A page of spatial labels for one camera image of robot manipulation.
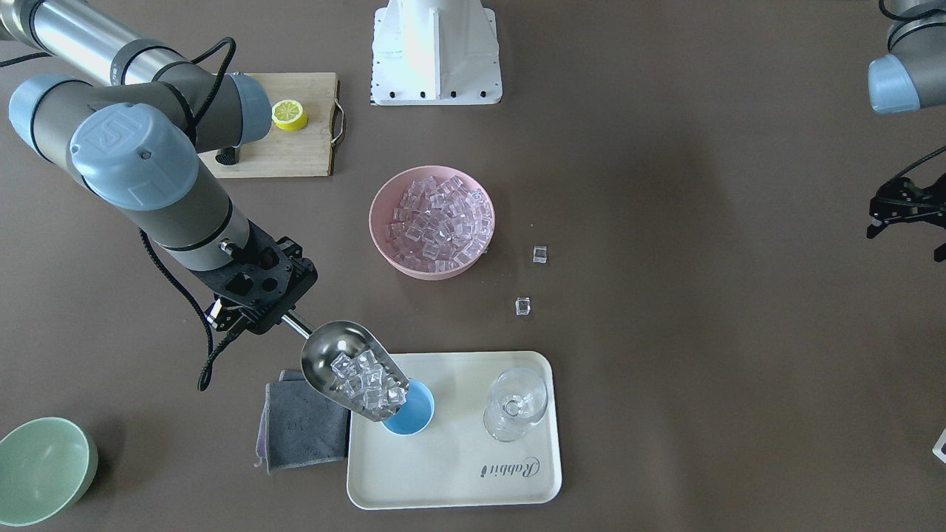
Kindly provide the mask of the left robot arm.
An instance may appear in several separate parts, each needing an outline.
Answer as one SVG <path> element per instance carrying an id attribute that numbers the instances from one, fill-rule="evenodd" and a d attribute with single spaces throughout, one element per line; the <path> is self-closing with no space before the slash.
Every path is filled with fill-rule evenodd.
<path id="1" fill-rule="evenodd" d="M 943 106 L 945 102 L 945 3 L 943 1 L 879 1 L 879 12 L 891 23 L 886 55 L 868 67 L 871 108 L 878 115 L 898 115 Z M 939 176 L 927 186 L 910 174 L 944 155 L 944 148 L 908 164 L 880 185 L 869 202 L 874 239 L 892 225 L 925 223 L 945 226 L 945 182 Z"/>

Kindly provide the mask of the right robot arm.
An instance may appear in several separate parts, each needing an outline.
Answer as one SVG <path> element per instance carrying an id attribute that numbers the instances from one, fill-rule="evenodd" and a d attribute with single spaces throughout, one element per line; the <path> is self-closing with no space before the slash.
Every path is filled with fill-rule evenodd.
<path id="1" fill-rule="evenodd" d="M 211 74 L 85 1 L 4 1 L 2 38 L 85 73 L 35 75 L 10 97 L 24 144 L 131 219 L 215 296 L 219 331 L 285 322 L 317 273 L 235 205 L 200 155 L 270 131 L 270 101 L 249 75 Z"/>

